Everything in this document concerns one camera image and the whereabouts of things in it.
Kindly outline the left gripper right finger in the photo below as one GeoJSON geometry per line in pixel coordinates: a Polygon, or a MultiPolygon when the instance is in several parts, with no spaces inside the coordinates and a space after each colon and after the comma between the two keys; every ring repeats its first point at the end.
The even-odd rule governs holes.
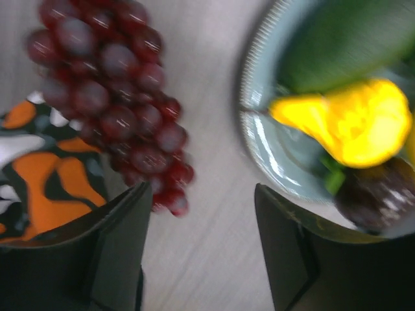
{"type": "Polygon", "coordinates": [[[254,200],[276,310],[414,309],[414,235],[342,227],[262,184],[254,200]]]}

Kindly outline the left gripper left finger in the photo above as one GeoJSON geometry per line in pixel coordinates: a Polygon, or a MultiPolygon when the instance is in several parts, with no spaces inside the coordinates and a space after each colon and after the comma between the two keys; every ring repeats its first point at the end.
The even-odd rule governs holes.
{"type": "Polygon", "coordinates": [[[29,241],[1,245],[2,310],[140,310],[148,183],[29,241]]]}

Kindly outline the fake dark plum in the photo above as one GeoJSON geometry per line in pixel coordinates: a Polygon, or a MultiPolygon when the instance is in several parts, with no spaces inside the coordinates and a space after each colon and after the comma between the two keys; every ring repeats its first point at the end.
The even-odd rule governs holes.
{"type": "Polygon", "coordinates": [[[359,229],[382,233],[414,214],[414,169],[393,157],[370,168],[350,168],[324,155],[324,186],[337,210],[359,229]]]}

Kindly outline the fake yellow pepper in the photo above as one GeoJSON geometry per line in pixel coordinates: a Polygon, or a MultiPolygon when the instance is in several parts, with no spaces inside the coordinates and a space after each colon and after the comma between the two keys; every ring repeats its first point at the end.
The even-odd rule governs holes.
{"type": "Polygon", "coordinates": [[[374,167],[397,155],[412,127],[408,98],[393,82],[380,78],[325,94],[277,98],[268,113],[312,137],[351,168],[374,167]]]}

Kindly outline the fake yellow fruit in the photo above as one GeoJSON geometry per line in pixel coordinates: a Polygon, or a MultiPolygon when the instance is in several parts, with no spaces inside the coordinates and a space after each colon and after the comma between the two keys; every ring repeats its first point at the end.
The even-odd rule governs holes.
{"type": "Polygon", "coordinates": [[[412,128],[405,143],[405,151],[409,161],[414,165],[415,162],[415,116],[412,116],[412,128]]]}

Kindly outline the fake dark green avocado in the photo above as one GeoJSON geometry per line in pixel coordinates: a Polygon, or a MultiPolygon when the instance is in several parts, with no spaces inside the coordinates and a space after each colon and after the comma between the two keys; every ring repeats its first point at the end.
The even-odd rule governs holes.
{"type": "Polygon", "coordinates": [[[413,1],[326,1],[294,35],[277,78],[293,93],[321,93],[413,50],[413,1]]]}

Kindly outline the fake purple grape bunch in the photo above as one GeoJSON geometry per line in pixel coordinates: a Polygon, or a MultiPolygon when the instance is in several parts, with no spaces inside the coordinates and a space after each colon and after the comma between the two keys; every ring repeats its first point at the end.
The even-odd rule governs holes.
{"type": "Polygon", "coordinates": [[[139,1],[41,1],[25,45],[46,70],[45,102],[80,121],[81,139],[109,156],[131,187],[148,182],[152,209],[187,214],[195,172],[182,106],[163,92],[163,40],[139,1]]]}

